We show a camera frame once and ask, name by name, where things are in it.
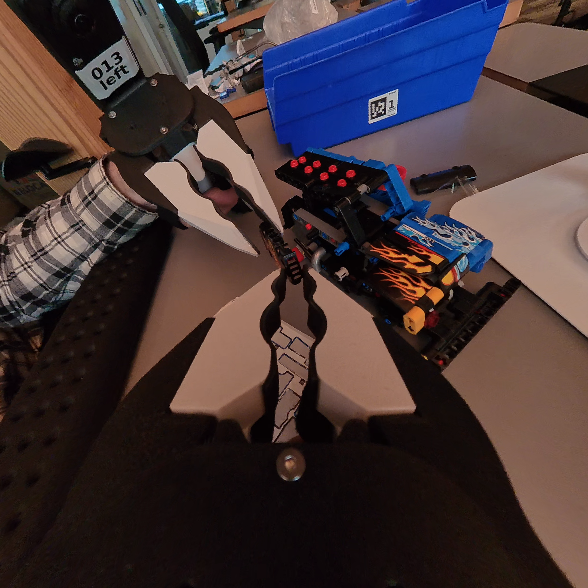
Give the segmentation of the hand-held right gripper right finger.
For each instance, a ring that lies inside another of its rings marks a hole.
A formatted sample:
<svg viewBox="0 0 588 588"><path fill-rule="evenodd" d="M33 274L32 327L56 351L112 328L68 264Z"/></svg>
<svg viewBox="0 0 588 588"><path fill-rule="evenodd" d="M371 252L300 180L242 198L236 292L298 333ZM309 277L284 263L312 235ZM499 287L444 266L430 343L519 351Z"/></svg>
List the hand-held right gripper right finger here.
<svg viewBox="0 0 588 588"><path fill-rule="evenodd" d="M416 405L372 315L305 269L307 325L315 337L296 415L301 437L335 437L351 420L411 415Z"/></svg>

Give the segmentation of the clear plastic bag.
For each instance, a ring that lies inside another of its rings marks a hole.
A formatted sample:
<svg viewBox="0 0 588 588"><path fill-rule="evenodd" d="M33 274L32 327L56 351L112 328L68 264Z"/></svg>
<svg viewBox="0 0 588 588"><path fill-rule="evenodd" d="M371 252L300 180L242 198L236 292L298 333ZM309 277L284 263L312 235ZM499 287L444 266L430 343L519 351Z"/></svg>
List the clear plastic bag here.
<svg viewBox="0 0 588 588"><path fill-rule="evenodd" d="M275 1L263 21L266 39L275 45L337 22L330 1Z"/></svg>

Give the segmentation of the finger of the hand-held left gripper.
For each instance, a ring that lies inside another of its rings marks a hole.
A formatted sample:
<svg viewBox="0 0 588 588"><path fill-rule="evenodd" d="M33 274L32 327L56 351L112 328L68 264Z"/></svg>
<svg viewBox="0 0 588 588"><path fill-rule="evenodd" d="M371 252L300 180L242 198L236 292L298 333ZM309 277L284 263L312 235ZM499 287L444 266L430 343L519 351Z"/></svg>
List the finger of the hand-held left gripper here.
<svg viewBox="0 0 588 588"><path fill-rule="evenodd" d="M158 162L145 176L173 204L181 221L238 251L259 256L257 248L234 223L223 217L211 200L195 191L189 183L188 171L180 162Z"/></svg>
<svg viewBox="0 0 588 588"><path fill-rule="evenodd" d="M198 130L196 150L210 170L224 175L239 189L260 218L278 232L283 225L276 205L250 153L246 153L214 120Z"/></svg>

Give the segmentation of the person's left hand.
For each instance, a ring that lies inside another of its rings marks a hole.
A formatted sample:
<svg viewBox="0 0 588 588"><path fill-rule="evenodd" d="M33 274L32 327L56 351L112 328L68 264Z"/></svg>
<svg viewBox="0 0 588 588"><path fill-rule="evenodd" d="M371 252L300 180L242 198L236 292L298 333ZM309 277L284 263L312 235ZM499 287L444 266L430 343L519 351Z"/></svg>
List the person's left hand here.
<svg viewBox="0 0 588 588"><path fill-rule="evenodd" d="M219 214L224 216L226 216L239 201L239 196L233 187L223 190L214 186L202 193L202 197L211 201Z"/></svg>

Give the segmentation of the blue black toy brick truck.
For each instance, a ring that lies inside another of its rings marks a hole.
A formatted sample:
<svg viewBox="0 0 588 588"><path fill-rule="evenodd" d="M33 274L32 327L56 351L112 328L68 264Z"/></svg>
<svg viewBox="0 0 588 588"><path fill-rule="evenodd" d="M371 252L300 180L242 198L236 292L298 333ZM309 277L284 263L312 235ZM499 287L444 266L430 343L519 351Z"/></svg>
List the blue black toy brick truck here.
<svg viewBox="0 0 588 588"><path fill-rule="evenodd" d="M282 207L299 263L373 301L376 316L403 327L422 356L443 371L521 287L486 283L475 293L463 278L491 259L492 242L445 215L427 217L406 169L308 149L275 170L298 189Z"/></svg>

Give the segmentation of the black cylinder part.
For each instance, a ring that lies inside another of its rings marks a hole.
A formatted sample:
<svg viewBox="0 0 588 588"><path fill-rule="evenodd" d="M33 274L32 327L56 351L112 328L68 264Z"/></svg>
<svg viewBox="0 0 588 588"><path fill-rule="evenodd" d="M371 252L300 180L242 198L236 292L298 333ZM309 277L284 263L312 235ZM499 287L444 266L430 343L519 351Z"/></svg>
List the black cylinder part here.
<svg viewBox="0 0 588 588"><path fill-rule="evenodd" d="M442 189L459 187L475 180L477 173L474 168L470 165L461 165L411 178L410 186L417 195L426 195Z"/></svg>

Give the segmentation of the black office chair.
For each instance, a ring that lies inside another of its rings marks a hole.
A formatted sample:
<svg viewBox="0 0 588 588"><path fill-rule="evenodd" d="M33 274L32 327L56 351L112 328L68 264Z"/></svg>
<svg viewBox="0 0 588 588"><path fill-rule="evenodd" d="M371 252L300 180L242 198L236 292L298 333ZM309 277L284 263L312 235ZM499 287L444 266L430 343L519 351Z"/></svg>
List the black office chair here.
<svg viewBox="0 0 588 588"><path fill-rule="evenodd" d="M192 19L177 1L158 1L158 5L168 22L187 73L206 72L210 65L208 52Z"/></svg>

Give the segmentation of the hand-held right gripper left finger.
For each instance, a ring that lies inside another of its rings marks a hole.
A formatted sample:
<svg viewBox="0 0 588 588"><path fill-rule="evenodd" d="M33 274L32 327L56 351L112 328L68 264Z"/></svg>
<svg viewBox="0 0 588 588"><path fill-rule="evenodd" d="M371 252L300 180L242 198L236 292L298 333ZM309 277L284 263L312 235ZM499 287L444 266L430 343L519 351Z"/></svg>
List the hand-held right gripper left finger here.
<svg viewBox="0 0 588 588"><path fill-rule="evenodd" d="M270 371L270 347L260 329L262 312L274 300L275 270L214 317L170 410L236 420L245 433L265 411L262 383Z"/></svg>

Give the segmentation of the blue storage bin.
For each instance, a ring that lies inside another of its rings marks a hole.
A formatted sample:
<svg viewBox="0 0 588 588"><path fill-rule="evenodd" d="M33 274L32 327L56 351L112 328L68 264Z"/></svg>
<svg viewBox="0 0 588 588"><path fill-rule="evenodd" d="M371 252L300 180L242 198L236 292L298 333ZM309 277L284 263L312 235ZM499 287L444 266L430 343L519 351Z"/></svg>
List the blue storage bin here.
<svg viewBox="0 0 588 588"><path fill-rule="evenodd" d="M468 102L507 1L389 1L265 51L277 141L295 155Z"/></svg>

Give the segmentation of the person's left forearm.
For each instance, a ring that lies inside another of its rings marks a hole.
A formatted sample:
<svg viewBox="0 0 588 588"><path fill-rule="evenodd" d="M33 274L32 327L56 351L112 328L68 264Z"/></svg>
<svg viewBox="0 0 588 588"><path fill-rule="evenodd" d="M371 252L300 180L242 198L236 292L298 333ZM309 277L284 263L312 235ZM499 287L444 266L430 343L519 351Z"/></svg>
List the person's left forearm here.
<svg viewBox="0 0 588 588"><path fill-rule="evenodd" d="M157 219L95 163L65 195L1 232L1 328L36 323L74 297L98 262Z"/></svg>

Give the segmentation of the black flame sticker brick panel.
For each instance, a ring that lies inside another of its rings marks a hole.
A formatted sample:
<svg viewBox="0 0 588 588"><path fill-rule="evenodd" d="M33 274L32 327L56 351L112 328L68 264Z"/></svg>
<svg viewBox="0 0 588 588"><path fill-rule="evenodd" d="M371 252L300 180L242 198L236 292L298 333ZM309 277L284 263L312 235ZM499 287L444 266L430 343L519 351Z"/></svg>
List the black flame sticker brick panel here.
<svg viewBox="0 0 588 588"><path fill-rule="evenodd" d="M259 225L259 230L263 243L277 267L285 271L292 284L300 283L303 278L300 262L295 251L284 241L282 234L268 221L262 222Z"/></svg>

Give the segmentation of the white book stand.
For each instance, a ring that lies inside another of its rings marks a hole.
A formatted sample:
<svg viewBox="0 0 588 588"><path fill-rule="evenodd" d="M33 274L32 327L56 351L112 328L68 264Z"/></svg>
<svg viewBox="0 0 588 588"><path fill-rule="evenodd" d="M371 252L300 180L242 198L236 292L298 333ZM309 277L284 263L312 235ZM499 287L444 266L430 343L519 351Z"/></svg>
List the white book stand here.
<svg viewBox="0 0 588 588"><path fill-rule="evenodd" d="M587 335L587 154L466 197L450 216L494 244L493 258Z"/></svg>

